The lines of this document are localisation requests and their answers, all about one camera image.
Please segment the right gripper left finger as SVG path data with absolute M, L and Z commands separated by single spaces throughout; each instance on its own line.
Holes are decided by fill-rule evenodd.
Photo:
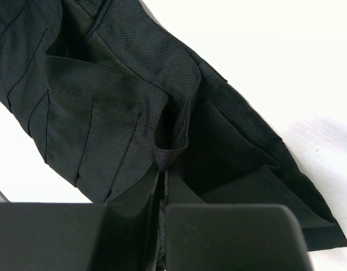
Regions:
M 158 179 L 106 204 L 0 203 L 0 270 L 154 270 Z

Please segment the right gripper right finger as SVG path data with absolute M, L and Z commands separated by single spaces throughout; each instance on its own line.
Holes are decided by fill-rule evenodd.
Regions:
M 267 168 L 219 189 L 233 203 L 205 203 L 174 169 L 164 184 L 168 270 L 312 270 L 295 215 L 264 198 L 285 190 Z

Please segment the black pleated skirt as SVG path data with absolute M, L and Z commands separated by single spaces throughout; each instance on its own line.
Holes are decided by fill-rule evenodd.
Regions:
M 0 102 L 95 203 L 149 171 L 208 203 L 275 203 L 310 251 L 346 247 L 282 139 L 139 1 L 0 1 Z

